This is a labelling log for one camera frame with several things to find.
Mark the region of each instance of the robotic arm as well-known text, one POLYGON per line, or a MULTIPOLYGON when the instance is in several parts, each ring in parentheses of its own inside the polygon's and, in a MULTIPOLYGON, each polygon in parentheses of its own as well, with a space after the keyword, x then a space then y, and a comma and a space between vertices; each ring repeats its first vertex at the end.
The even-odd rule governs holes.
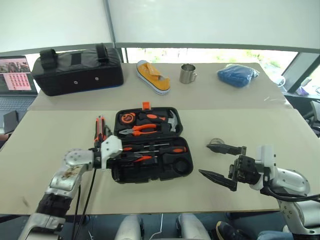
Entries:
POLYGON ((73 149, 64 156, 62 167, 54 174, 38 207, 26 223, 18 240, 59 240, 54 232, 64 226, 65 216, 75 197, 82 175, 93 169, 106 169, 107 160, 122 152, 122 142, 110 135, 94 149, 73 149))
POLYGON ((294 239, 320 238, 320 194, 308 196, 310 185, 301 173, 278 168, 271 145, 258 147, 257 159, 246 156, 245 146, 226 145, 220 139, 207 147, 215 153, 239 156, 230 165, 229 179, 216 172, 199 169, 202 175, 231 191, 236 191, 238 182, 241 182, 261 194, 276 198, 294 239))

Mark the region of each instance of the laptop keyboard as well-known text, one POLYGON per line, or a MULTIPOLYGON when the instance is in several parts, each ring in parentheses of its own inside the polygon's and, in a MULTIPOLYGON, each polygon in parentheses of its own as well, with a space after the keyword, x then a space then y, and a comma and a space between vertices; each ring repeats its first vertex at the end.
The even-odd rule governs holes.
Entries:
POLYGON ((0 111, 26 111, 34 97, 0 97, 0 111))

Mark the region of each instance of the bag handle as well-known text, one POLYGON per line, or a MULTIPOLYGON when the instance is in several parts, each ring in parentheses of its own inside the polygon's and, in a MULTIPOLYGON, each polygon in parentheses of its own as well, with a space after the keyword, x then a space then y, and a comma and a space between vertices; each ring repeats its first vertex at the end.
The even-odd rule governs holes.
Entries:
POLYGON ((55 69, 58 65, 58 55, 54 49, 47 49, 40 52, 40 61, 44 70, 55 69))
POLYGON ((98 56, 98 62, 101 65, 107 65, 107 63, 109 62, 109 58, 105 45, 103 43, 98 43, 95 45, 95 49, 98 56))

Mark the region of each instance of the blue cloth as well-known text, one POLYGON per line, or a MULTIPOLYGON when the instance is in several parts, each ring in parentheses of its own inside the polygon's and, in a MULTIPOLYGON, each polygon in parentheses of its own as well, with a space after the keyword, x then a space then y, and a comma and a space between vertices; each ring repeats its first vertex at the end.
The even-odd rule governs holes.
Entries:
POLYGON ((282 231, 262 231, 259 233, 257 240, 293 240, 291 232, 282 231))
POLYGON ((243 65, 230 64, 217 72, 219 79, 226 84, 237 88, 242 88, 257 77, 259 72, 255 69, 243 65))

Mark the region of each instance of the black bag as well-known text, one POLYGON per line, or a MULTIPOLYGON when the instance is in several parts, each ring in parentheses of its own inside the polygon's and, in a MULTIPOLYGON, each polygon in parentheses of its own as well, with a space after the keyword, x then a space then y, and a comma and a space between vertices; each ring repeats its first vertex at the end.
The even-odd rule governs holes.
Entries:
POLYGON ((48 49, 40 52, 32 75, 48 96, 69 94, 124 83, 119 54, 115 48, 100 43, 95 49, 57 54, 48 49))

